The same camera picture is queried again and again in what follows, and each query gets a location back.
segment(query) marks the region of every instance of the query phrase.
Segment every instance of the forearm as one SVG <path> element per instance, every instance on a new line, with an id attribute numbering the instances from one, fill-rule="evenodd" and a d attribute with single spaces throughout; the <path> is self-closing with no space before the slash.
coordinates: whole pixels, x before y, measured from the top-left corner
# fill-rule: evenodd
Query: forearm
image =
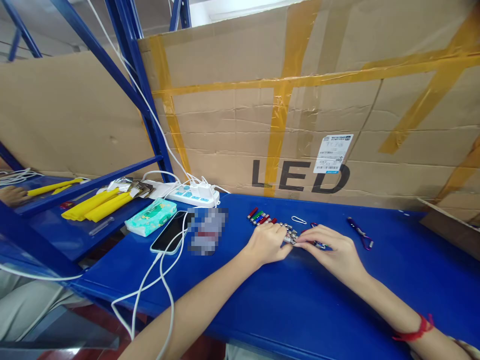
<path id="1" fill-rule="evenodd" d="M 420 316 L 385 285 L 373 277 L 366 278 L 352 290 L 367 302 L 399 333 L 415 333 L 421 324 Z M 468 354 L 437 328 L 408 342 L 422 360 L 471 360 Z"/>
<path id="2" fill-rule="evenodd" d="M 220 311 L 235 290 L 257 269 L 246 250 L 175 302 L 173 333 L 164 360 L 179 359 Z M 125 349 L 121 360 L 155 360 L 170 328 L 171 311 L 165 310 Z"/>

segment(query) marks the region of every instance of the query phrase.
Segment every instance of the floor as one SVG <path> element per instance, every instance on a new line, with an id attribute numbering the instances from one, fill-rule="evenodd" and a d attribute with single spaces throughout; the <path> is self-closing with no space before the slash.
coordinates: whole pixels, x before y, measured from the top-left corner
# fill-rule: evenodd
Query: floor
<path id="1" fill-rule="evenodd" d="M 76 314 L 96 323 L 120 338 L 118 350 L 66 349 L 44 352 L 37 360 L 117 360 L 130 344 L 130 336 L 122 324 L 110 313 L 96 305 L 79 307 Z M 144 322 L 147 316 L 139 314 Z M 225 344 L 202 335 L 181 357 L 181 360 L 222 360 L 225 357 Z"/>

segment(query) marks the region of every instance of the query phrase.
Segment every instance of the red string bracelet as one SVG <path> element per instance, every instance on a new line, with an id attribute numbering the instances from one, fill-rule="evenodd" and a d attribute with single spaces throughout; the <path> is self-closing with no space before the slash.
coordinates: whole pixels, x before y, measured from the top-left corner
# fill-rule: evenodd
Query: red string bracelet
<path id="1" fill-rule="evenodd" d="M 432 330 L 435 327 L 432 314 L 428 314 L 428 321 L 426 318 L 422 316 L 422 314 L 418 314 L 418 315 L 420 315 L 421 317 L 421 323 L 420 323 L 420 329 L 418 329 L 417 332 L 410 332 L 410 333 L 397 332 L 396 334 L 398 335 L 398 337 L 392 336 L 392 339 L 396 341 L 412 342 L 420 339 L 425 333 L 428 333 L 430 330 Z"/>

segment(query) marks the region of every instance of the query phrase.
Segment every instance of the yellow tool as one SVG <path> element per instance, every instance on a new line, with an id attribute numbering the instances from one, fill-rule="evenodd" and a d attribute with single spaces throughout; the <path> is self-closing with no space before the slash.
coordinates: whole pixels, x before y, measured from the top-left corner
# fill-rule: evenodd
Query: yellow tool
<path id="1" fill-rule="evenodd" d="M 67 185 L 81 183 L 82 181 L 84 181 L 84 179 L 82 179 L 82 178 L 76 178 L 76 179 L 73 179 L 73 180 L 70 180 L 70 181 L 63 181 L 63 182 L 59 182 L 59 183 L 56 183 L 56 184 L 53 184 L 53 185 L 43 186 L 43 187 L 39 187 L 39 188 L 30 190 L 26 194 L 28 196 L 37 196 L 37 195 L 48 193 L 52 190 L 56 190 L 56 189 L 66 187 Z"/>
<path id="2" fill-rule="evenodd" d="M 77 206 L 65 211 L 61 217 L 67 220 L 83 221 L 85 220 L 85 214 L 108 202 L 113 197 L 116 197 L 120 190 L 118 188 L 112 191 L 104 191 L 91 198 L 79 203 Z"/>
<path id="3" fill-rule="evenodd" d="M 124 192 L 86 213 L 85 217 L 88 220 L 98 223 L 100 220 L 120 209 L 123 205 L 131 202 L 133 199 L 134 198 L 130 196 L 130 191 Z"/>
<path id="4" fill-rule="evenodd" d="M 67 190 L 71 186 L 72 186 L 72 184 L 64 186 L 64 187 L 59 187 L 58 189 L 53 190 L 53 192 L 51 194 L 55 195 L 55 194 L 61 193 L 63 190 Z"/>

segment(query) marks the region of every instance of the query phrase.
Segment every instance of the tissue pack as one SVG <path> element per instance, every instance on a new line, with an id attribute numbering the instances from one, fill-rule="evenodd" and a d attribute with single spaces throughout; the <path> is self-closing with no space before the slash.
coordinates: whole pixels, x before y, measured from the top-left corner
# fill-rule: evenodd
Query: tissue pack
<path id="1" fill-rule="evenodd" d="M 174 202 L 159 197 L 125 221 L 125 226 L 132 233 L 147 237 L 164 225 L 176 212 L 177 205 Z"/>

